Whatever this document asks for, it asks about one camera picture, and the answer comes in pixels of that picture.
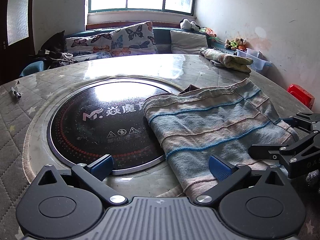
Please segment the folded cream yellow blanket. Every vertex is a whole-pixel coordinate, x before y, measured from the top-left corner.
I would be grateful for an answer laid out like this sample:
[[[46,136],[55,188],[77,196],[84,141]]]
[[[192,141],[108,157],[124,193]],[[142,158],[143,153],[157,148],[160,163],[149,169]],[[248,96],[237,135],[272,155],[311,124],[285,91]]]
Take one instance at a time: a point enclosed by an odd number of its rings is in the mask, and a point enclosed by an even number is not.
[[[219,62],[225,68],[229,68],[243,73],[251,72],[251,69],[248,66],[250,66],[253,63],[253,60],[250,58],[225,54],[218,50],[210,48],[201,48],[199,54],[209,60]]]

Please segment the black bag on sofa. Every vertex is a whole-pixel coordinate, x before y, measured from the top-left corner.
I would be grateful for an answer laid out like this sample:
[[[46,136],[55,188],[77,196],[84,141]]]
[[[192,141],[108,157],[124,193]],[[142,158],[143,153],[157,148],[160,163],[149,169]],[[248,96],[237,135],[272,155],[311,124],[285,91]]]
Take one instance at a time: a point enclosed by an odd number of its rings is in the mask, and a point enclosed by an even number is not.
[[[65,52],[65,31],[54,34],[44,42],[35,59],[43,62],[44,70],[73,64],[73,55]]]

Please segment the small plush toys group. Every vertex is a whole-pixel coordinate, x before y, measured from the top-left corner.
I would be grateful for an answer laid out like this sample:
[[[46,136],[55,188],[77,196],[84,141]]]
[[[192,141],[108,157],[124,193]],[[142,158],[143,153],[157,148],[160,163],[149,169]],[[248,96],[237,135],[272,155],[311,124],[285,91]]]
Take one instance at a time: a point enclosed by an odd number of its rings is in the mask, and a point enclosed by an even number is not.
[[[246,51],[247,40],[244,38],[236,37],[234,40],[225,40],[225,49],[230,49],[233,51],[240,50]]]

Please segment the butterfly print cushion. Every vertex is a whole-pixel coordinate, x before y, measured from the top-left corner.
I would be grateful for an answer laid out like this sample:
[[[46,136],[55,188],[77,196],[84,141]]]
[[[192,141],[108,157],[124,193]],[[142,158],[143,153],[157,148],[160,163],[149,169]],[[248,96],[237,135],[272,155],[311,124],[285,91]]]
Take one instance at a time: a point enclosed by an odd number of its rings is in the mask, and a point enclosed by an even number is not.
[[[120,28],[110,34],[113,57],[158,53],[151,21]]]
[[[105,59],[111,55],[112,37],[102,33],[86,37],[65,38],[65,52],[72,54],[74,63]]]

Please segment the white plush toy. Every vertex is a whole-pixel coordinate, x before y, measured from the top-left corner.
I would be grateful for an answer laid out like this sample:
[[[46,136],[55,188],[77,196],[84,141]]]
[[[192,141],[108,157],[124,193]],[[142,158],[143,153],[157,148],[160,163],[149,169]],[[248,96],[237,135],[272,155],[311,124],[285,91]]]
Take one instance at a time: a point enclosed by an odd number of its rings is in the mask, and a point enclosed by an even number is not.
[[[189,21],[187,18],[184,18],[180,22],[180,28],[182,30],[196,31],[199,32],[201,27],[195,21]]]

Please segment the round black induction cooktop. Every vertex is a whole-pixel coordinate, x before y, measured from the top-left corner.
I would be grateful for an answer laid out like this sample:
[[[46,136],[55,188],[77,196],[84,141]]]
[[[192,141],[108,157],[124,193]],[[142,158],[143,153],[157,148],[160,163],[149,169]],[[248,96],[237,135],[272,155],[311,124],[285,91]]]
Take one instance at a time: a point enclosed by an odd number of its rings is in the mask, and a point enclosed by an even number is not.
[[[179,92],[168,82],[134,77],[80,87],[57,104],[47,127],[49,148],[68,167],[109,154],[115,176],[156,166],[165,156],[143,104],[152,96]]]

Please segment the dark wooden door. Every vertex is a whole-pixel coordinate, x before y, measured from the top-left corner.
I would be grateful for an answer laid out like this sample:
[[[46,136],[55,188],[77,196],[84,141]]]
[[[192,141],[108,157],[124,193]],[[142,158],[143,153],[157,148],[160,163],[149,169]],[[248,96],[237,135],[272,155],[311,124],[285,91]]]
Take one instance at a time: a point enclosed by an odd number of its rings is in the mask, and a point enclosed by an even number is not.
[[[33,0],[1,0],[1,57],[25,64],[35,54]]]

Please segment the blue sofa bench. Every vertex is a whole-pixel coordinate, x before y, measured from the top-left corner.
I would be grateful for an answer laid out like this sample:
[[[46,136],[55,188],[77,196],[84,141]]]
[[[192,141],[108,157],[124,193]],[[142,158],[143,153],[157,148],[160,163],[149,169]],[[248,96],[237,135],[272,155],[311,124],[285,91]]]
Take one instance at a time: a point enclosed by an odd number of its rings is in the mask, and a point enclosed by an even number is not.
[[[102,34],[102,33],[111,33],[112,31],[115,31],[117,29],[115,28],[105,28],[105,29],[92,29],[88,31],[83,31],[79,33],[74,33],[65,36],[65,38],[69,37],[86,37],[86,36],[93,36],[97,34]],[[194,34],[202,34],[205,35],[207,38],[207,43],[209,48],[211,48],[214,44],[214,37],[209,35],[207,32],[196,32],[196,31],[188,31],[188,30],[182,30],[182,29],[177,29],[177,28],[169,28],[169,27],[154,27],[153,28],[153,33],[155,36],[155,42],[156,42],[156,47],[158,50],[158,53],[160,54],[167,54],[167,53],[172,53],[171,52],[171,37],[170,37],[170,31],[171,30],[176,30],[176,31],[184,31],[188,33],[194,33]],[[36,72],[41,72],[44,71],[44,65],[42,61],[36,61],[35,57],[32,59],[31,63],[27,65],[24,70],[22,70],[20,77],[24,77],[27,75],[34,74]]]

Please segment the grey white pillow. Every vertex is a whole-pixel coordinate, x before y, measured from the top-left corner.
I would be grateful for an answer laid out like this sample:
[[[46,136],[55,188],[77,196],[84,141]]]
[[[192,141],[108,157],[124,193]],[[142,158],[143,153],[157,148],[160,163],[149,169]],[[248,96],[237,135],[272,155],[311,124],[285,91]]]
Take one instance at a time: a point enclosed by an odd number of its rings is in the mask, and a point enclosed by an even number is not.
[[[208,48],[207,38],[202,34],[184,31],[170,31],[171,52],[173,54],[198,54],[201,48]]]

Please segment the clear plastic storage box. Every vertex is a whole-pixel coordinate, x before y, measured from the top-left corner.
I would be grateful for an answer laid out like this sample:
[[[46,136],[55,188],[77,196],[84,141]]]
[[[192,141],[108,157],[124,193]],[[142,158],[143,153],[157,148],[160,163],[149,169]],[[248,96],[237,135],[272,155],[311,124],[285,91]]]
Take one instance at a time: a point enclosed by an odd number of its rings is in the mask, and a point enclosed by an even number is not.
[[[247,48],[246,51],[237,49],[236,55],[252,59],[253,63],[250,65],[250,68],[262,75],[266,75],[268,69],[272,66],[270,61],[264,59],[264,55],[261,52],[250,48]]]

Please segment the striped blue pink garment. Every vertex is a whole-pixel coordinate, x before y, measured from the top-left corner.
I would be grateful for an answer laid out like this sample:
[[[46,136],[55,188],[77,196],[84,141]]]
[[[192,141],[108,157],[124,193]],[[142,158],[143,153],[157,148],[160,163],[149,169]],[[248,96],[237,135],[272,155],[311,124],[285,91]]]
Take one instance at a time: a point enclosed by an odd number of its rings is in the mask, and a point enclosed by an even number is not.
[[[183,192],[195,199],[218,181],[209,170],[217,155],[264,170],[269,162],[248,155],[253,144],[291,145],[295,130],[249,79],[226,87],[194,88],[145,100],[143,112]]]

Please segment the red plastic stool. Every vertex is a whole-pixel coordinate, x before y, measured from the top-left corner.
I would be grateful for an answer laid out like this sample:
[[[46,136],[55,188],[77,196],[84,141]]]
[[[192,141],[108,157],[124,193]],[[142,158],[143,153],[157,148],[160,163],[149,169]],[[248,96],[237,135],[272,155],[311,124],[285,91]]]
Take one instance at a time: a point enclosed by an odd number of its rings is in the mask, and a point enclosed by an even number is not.
[[[312,109],[315,97],[311,95],[307,90],[297,84],[289,85],[287,91],[303,103],[309,109]]]

